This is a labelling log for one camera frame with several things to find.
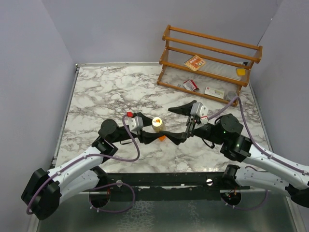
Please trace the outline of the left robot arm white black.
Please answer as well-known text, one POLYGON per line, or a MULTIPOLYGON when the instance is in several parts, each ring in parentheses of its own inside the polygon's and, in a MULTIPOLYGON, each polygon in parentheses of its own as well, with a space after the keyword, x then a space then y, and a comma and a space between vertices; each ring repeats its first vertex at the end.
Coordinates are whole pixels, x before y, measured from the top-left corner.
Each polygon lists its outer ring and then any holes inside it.
POLYGON ((146 145, 160 137, 159 133, 143 130, 143 127, 151 126, 155 121, 155 118, 142 113, 131 112, 122 117, 121 127, 113 119, 104 120, 98 131, 98 138, 86 151, 61 166, 48 171, 39 168, 32 174, 21 195, 22 201, 27 205, 26 213, 44 220, 70 197, 88 189, 103 190, 107 179, 97 174, 95 168, 109 159, 137 161, 140 158, 137 143, 146 145), (114 143, 128 139, 136 147, 137 156, 133 159, 115 157, 118 148, 114 143))

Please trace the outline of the orange pill organizer box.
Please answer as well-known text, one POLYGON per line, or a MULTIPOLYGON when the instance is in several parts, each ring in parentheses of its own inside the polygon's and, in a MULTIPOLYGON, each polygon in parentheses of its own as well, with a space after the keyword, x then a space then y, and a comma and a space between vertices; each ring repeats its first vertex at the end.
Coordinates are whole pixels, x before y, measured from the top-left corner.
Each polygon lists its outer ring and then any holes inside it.
POLYGON ((158 138, 160 141, 164 141, 166 139, 166 136, 161 136, 158 138))

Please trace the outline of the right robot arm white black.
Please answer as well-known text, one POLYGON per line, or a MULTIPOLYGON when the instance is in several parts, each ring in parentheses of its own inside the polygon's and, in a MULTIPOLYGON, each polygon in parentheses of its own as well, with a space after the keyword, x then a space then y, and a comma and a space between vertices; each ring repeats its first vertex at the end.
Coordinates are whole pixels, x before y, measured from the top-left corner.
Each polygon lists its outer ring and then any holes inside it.
POLYGON ((220 145, 220 152, 229 160, 244 162, 261 168, 260 171, 228 165, 222 176, 222 184, 227 189, 235 187, 257 187, 276 191, 289 197, 294 203, 309 206, 309 168, 290 161, 260 146, 251 134, 244 136, 247 122, 232 114, 223 114, 224 107, 209 116, 208 108, 200 102, 170 107, 168 111, 188 117, 186 130, 181 133, 163 131, 174 144, 179 145, 189 137, 197 136, 205 145, 214 148, 220 145))

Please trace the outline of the clear pill bottle gold lid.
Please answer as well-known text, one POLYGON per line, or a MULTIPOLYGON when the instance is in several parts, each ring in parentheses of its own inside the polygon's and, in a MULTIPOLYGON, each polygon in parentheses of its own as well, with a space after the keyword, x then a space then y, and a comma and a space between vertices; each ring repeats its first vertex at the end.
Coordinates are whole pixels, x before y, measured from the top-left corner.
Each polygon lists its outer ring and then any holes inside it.
POLYGON ((155 132, 160 132, 165 130, 165 124, 160 117, 154 117, 152 119, 152 128, 155 132))

